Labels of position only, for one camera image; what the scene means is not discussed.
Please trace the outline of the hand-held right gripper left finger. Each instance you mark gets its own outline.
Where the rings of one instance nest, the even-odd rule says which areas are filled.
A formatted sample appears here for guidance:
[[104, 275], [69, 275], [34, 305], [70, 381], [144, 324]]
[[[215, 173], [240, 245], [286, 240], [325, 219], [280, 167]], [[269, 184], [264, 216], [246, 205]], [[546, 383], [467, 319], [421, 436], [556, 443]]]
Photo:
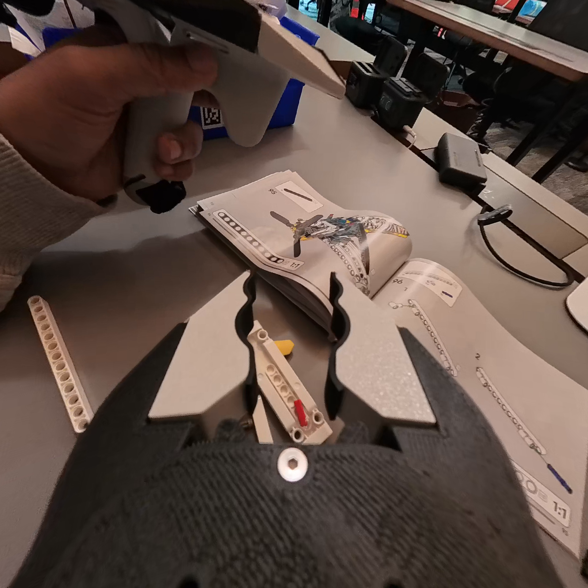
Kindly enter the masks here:
[[245, 291], [250, 278], [247, 270], [185, 322], [148, 413], [151, 421], [187, 420], [211, 439], [223, 421], [245, 414], [250, 353], [236, 320], [239, 311], [251, 309]]

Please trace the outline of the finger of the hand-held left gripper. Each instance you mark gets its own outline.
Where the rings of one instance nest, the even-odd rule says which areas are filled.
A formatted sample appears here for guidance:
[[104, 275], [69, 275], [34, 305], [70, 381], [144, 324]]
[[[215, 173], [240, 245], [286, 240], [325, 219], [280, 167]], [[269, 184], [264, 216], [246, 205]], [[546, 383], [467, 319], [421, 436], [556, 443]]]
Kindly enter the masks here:
[[345, 83], [325, 54], [284, 28], [279, 19], [264, 11], [257, 50], [261, 58], [329, 96], [342, 99]]

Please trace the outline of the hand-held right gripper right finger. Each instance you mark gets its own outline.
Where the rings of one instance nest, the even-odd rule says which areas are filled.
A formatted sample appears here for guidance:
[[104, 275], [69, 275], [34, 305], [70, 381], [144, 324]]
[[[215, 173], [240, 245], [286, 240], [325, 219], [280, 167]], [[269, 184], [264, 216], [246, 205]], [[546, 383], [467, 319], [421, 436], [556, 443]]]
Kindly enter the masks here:
[[336, 272], [329, 276], [332, 338], [325, 383], [330, 420], [362, 423], [370, 439], [395, 425], [434, 428], [437, 420], [390, 314]]

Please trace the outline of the white lego assembly red pin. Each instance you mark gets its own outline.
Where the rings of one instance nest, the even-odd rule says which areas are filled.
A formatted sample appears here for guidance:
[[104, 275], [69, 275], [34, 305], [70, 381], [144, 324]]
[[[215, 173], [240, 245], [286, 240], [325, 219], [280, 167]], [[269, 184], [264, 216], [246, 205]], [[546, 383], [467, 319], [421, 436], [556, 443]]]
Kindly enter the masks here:
[[258, 386], [289, 437], [299, 445], [321, 445], [332, 430], [315, 400], [260, 322], [248, 337]]

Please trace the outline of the lego instruction booklet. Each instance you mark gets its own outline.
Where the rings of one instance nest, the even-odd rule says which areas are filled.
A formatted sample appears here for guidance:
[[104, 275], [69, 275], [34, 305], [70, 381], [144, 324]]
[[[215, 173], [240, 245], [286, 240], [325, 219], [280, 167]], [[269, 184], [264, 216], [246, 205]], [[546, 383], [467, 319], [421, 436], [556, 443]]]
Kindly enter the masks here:
[[521, 344], [455, 274], [410, 259], [400, 222], [344, 209], [291, 171], [189, 212], [324, 329], [332, 272], [408, 329], [494, 428], [538, 524], [586, 554], [587, 390]]

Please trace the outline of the person's left forearm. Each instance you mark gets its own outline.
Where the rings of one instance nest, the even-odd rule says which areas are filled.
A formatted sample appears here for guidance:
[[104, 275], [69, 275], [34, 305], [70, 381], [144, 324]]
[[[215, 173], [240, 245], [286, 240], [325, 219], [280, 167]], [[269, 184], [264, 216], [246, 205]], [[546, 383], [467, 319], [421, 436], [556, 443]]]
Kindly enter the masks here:
[[37, 172], [1, 136], [1, 310], [44, 248], [69, 237], [114, 207], [70, 195]]

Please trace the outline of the thin white lego piece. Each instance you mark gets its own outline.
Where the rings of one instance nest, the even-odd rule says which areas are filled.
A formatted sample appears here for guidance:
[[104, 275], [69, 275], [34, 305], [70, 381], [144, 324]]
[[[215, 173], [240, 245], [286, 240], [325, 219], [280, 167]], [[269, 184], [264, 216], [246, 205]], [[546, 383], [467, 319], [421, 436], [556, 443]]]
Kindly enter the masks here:
[[273, 437], [270, 431], [269, 421], [265, 411], [265, 406], [261, 394], [257, 396], [254, 411], [252, 414], [254, 431], [258, 443], [262, 445], [272, 445]]

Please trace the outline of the long white lego beam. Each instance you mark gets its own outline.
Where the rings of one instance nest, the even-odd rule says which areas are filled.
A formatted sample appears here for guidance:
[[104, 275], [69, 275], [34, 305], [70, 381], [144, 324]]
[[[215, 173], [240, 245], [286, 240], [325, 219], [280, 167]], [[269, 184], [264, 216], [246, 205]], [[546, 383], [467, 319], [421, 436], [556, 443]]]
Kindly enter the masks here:
[[73, 430], [80, 435], [93, 418], [81, 379], [48, 302], [34, 295], [28, 307]]

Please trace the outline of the person's left hand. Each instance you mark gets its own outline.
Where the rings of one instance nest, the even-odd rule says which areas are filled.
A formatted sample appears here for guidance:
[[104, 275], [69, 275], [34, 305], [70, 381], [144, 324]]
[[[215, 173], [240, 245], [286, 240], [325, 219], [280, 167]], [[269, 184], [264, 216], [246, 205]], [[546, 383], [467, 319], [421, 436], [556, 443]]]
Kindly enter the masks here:
[[116, 24], [91, 26], [1, 80], [1, 134], [56, 187], [92, 202], [121, 190], [126, 106], [196, 94], [217, 78], [199, 43], [128, 43]]

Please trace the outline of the blue plastic bin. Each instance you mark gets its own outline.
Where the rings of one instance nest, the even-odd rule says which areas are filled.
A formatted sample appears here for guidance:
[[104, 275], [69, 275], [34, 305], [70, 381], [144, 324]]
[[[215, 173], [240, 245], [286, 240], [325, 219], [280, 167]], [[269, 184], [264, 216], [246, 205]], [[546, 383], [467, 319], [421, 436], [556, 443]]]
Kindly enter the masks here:
[[[320, 39], [319, 34], [314, 33], [288, 16], [283, 16], [279, 20], [283, 28], [293, 33], [308, 45], [312, 47], [316, 46], [317, 41]], [[294, 78], [289, 80], [272, 115], [268, 129], [284, 128], [294, 124], [303, 87], [303, 82]], [[228, 137], [220, 109], [193, 106], [190, 108], [188, 120], [200, 124], [203, 129], [203, 138], [206, 141]]]

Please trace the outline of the black charger box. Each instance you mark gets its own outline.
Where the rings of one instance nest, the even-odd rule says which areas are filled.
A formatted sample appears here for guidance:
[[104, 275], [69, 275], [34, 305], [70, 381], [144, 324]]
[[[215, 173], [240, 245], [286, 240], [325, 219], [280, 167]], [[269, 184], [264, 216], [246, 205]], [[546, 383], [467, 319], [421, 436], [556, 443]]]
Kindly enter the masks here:
[[400, 77], [388, 78], [376, 103], [380, 126], [389, 132], [413, 127], [423, 107], [429, 102], [424, 92]]
[[354, 61], [346, 80], [345, 96], [359, 109], [373, 109], [389, 75], [377, 70], [372, 63]]

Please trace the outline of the grey power adapter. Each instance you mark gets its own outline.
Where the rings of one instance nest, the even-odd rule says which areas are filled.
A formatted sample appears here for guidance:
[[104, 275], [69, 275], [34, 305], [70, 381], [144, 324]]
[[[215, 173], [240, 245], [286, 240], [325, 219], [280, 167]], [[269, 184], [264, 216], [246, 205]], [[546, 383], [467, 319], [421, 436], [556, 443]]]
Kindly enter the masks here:
[[467, 137], [444, 133], [437, 143], [435, 160], [439, 180], [446, 185], [469, 189], [488, 180], [479, 145]]

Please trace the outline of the brown background table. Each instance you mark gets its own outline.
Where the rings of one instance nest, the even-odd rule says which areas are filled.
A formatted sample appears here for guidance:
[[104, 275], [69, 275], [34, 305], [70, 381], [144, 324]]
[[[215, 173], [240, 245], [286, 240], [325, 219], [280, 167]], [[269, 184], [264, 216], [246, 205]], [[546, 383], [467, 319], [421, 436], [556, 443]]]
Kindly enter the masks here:
[[506, 162], [518, 163], [562, 116], [563, 109], [582, 91], [587, 91], [587, 52], [570, 47], [539, 33], [523, 29], [510, 22], [475, 9], [442, 1], [387, 1], [420, 19], [407, 68], [413, 68], [416, 56], [426, 47], [427, 36], [435, 25], [471, 38], [492, 49], [497, 49], [519, 61], [528, 63], [570, 83], [554, 115], [538, 122], [511, 152]]

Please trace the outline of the black office chair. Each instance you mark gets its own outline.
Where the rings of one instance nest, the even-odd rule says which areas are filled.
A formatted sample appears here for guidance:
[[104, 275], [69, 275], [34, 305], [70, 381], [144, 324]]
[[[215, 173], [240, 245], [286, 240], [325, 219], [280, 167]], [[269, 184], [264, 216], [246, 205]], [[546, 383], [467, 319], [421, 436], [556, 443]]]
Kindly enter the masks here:
[[514, 127], [518, 122], [541, 121], [555, 106], [555, 77], [532, 65], [512, 65], [497, 72], [474, 72], [463, 80], [462, 89], [480, 105], [467, 136], [485, 143], [494, 123]]

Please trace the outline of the white rounded object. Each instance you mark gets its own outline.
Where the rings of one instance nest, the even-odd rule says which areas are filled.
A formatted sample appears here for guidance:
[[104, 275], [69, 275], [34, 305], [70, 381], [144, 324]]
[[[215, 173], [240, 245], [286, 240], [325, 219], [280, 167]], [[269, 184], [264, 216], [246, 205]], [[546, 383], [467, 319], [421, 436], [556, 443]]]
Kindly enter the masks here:
[[587, 278], [568, 295], [565, 307], [570, 318], [587, 334]]

